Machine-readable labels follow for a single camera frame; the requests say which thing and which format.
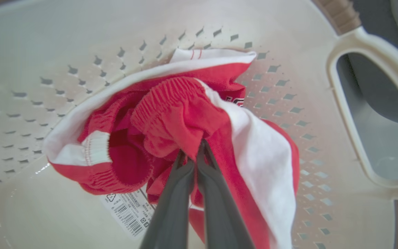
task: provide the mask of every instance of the printed logo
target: printed logo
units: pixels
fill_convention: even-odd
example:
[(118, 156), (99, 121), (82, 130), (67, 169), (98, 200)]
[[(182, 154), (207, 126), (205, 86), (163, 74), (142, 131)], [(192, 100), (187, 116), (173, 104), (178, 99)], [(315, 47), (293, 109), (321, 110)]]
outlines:
[(107, 199), (110, 202), (113, 202), (113, 200), (115, 200), (116, 194), (107, 194)]

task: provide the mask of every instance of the garment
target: garment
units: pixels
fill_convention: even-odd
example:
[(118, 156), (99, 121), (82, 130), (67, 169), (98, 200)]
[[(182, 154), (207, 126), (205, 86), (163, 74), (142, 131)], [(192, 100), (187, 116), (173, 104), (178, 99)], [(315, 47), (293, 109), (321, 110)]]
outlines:
[[(235, 84), (234, 80), (248, 68), (254, 57), (253, 53), (226, 49), (177, 50), (170, 64), (128, 76), (77, 106), (46, 138), (44, 151), (58, 172), (78, 181), (90, 193), (131, 192), (148, 182), (149, 201), (156, 202), (168, 179), (169, 167), (177, 151), (173, 147), (172, 153), (158, 154), (159, 157), (150, 153), (154, 144), (147, 140), (145, 146), (145, 126), (139, 126), (136, 120), (132, 121), (134, 108), (138, 109), (139, 101), (167, 79), (201, 79), (202, 82), (198, 82), (208, 101), (214, 105), (209, 108), (217, 109), (217, 113), (227, 116), (219, 123), (225, 129), (212, 132), (215, 127), (208, 128), (203, 134), (211, 135), (208, 139), (216, 139), (208, 140), (210, 144), (227, 140), (224, 143), (228, 147), (222, 148), (224, 153), (213, 152), (215, 156), (218, 155), (216, 159), (222, 155), (218, 162), (233, 162), (231, 167), (224, 167), (222, 173), (235, 201), (239, 203), (238, 207), (256, 246), (291, 248), (290, 232), (295, 211), (292, 191), (293, 184), (297, 186), (299, 171), (297, 148), (289, 137), (281, 134), (284, 132), (279, 127), (270, 123), (274, 128), (271, 129), (248, 110), (222, 100), (240, 104), (245, 88)], [(200, 60), (185, 61), (193, 58)], [(263, 123), (262, 129), (259, 129), (259, 123)], [(267, 137), (263, 134), (264, 129), (272, 132), (272, 135), (264, 143), (259, 143), (256, 139), (262, 141)], [(252, 148), (261, 149), (268, 155), (265, 155), (264, 160), (253, 160), (250, 156)], [(195, 190), (192, 202), (201, 206), (201, 199), (200, 193)], [(281, 211), (285, 211), (286, 219), (281, 218)], [(202, 230), (200, 228), (203, 225), (203, 213), (201, 219), (200, 212), (191, 211), (190, 222), (199, 235), (201, 231), (203, 235), (203, 226)]]

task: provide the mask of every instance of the laundry basket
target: laundry basket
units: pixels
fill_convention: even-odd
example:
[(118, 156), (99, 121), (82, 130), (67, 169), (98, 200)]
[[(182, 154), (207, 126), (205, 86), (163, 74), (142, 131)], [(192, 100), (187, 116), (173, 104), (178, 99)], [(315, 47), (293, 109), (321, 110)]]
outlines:
[(0, 6), (0, 249), (139, 246), (41, 144), (82, 101), (176, 48), (257, 52), (238, 82), (244, 106), (300, 149), (295, 248), (398, 248), (398, 180), (374, 172), (336, 70), (360, 53), (398, 87), (398, 50), (348, 0), (19, 0)]

